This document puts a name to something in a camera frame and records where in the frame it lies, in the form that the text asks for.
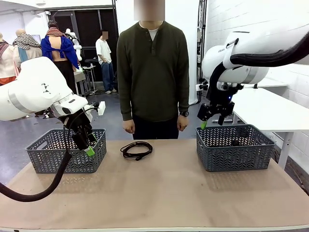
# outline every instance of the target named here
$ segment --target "orange cloth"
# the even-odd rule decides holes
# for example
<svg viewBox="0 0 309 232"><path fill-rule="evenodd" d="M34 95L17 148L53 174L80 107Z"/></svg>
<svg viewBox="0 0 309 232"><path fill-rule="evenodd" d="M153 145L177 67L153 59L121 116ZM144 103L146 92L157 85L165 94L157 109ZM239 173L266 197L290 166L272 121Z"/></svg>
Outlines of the orange cloth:
<svg viewBox="0 0 309 232"><path fill-rule="evenodd" d="M0 84L5 85L7 83L14 81L15 79L16 79L16 76L0 78Z"/></svg>

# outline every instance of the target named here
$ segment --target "man in green shirt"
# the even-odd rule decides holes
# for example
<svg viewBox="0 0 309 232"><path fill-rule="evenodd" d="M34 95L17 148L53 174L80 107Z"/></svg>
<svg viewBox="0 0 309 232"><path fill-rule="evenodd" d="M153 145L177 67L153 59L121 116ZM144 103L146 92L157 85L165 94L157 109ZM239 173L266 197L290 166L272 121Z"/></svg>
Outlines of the man in green shirt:
<svg viewBox="0 0 309 232"><path fill-rule="evenodd" d="M117 46L123 127L135 140L177 139L189 123L186 38L164 21L165 0L134 4L143 20L122 32Z"/></svg>

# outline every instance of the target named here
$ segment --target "black pants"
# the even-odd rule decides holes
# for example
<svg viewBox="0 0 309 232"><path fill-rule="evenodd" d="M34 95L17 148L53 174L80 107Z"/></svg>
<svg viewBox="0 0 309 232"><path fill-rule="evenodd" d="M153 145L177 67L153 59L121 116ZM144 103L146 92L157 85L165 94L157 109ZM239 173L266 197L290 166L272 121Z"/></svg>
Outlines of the black pants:
<svg viewBox="0 0 309 232"><path fill-rule="evenodd" d="M133 115L135 124L133 139L178 139L177 119L178 117L165 122L149 122Z"/></svg>
<svg viewBox="0 0 309 232"><path fill-rule="evenodd" d="M57 66L57 68L60 70L60 72L66 79L69 88L72 90L74 94L76 94L75 77L71 62L69 60L56 61L54 62L54 64Z"/></svg>

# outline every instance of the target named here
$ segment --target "blue garment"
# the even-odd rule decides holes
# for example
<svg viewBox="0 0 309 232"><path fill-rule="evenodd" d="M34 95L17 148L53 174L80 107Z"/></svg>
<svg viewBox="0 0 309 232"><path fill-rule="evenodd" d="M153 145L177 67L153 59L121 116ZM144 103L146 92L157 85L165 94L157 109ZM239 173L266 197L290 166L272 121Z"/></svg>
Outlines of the blue garment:
<svg viewBox="0 0 309 232"><path fill-rule="evenodd" d="M18 53L19 53L20 63L23 63L28 60L28 56L27 56L25 49L18 47Z"/></svg>
<svg viewBox="0 0 309 232"><path fill-rule="evenodd" d="M61 36L61 47L60 49L55 49L51 47L49 42L49 36L45 36L41 41L42 46L42 55L49 58L53 61L52 51L58 51L60 53L60 58L67 58L77 69L78 68L78 59L76 52L73 47L73 43L65 36Z"/></svg>
<svg viewBox="0 0 309 232"><path fill-rule="evenodd" d="M112 68L112 62L110 64L103 62L101 68L105 92L112 91L114 89L114 70Z"/></svg>

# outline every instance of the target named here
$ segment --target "checkered scarf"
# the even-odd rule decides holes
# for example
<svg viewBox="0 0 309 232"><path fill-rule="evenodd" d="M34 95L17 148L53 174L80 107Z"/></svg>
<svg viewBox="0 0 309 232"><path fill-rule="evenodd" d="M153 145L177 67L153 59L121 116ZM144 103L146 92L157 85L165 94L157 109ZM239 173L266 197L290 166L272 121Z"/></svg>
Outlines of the checkered scarf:
<svg viewBox="0 0 309 232"><path fill-rule="evenodd" d="M8 46L9 44L5 40L2 40L0 42L0 60L2 60L2 54L8 48Z"/></svg>
<svg viewBox="0 0 309 232"><path fill-rule="evenodd" d="M30 47L41 47L41 45L28 34L20 34L13 42L13 45L17 45L25 50L30 50Z"/></svg>
<svg viewBox="0 0 309 232"><path fill-rule="evenodd" d="M46 35L65 36L58 28L50 28Z"/></svg>

